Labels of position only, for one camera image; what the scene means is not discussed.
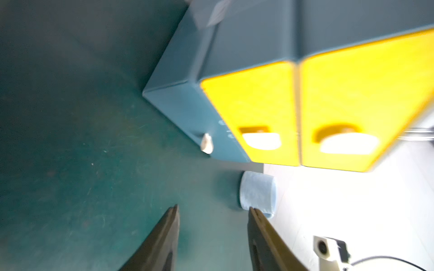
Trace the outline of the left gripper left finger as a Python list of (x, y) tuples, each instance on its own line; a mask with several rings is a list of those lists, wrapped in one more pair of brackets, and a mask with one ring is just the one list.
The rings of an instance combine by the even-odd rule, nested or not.
[(121, 271), (173, 271), (180, 233), (178, 205), (167, 209)]

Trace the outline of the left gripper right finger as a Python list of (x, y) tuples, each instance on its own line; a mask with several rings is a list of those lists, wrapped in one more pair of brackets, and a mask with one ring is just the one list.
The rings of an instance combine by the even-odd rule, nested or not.
[(305, 271), (261, 210), (251, 207), (248, 220), (250, 258), (254, 271)]

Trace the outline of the teal drawer cabinet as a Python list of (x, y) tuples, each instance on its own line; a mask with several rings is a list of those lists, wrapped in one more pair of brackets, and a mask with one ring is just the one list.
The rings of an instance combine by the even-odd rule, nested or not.
[(433, 26), (432, 1), (193, 1), (142, 95)]

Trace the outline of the light blue mug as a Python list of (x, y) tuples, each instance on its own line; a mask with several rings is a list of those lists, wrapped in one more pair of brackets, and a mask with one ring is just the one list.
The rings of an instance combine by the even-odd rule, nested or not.
[(264, 173), (245, 171), (240, 184), (240, 205), (248, 211), (259, 209), (266, 218), (274, 217), (277, 208), (278, 188), (276, 178)]

